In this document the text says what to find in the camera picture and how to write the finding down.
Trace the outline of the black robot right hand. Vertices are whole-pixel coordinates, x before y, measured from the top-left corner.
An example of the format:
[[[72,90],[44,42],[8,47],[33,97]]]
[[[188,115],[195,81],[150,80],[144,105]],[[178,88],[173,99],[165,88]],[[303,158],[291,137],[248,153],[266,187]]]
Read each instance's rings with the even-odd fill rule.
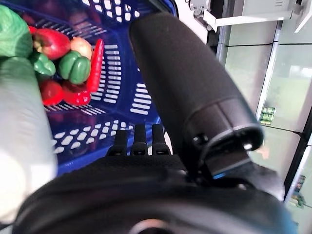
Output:
[[[33,193],[14,234],[295,234],[278,174],[253,163],[264,133],[214,53],[176,17],[133,21],[129,39],[174,155],[119,130],[107,156]]]

